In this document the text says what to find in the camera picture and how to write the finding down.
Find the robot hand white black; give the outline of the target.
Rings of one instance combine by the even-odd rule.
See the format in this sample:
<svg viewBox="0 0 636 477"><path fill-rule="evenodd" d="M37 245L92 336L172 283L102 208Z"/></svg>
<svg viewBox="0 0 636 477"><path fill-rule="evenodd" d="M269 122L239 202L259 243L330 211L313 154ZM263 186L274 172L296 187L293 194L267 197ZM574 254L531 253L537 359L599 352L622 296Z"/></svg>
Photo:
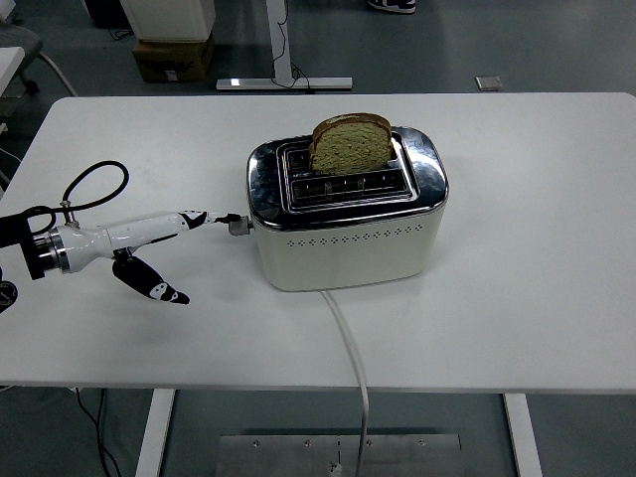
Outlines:
<svg viewBox="0 0 636 477"><path fill-rule="evenodd" d="M233 236L247 235L250 230L246 216L184 211L152 214L95 229L60 226L48 233L47 244L53 266L63 273L79 272L97 258L109 258L113 275L134 291L155 301L185 305L190 302L188 295L171 286L134 252L210 224L227 225Z"/></svg>

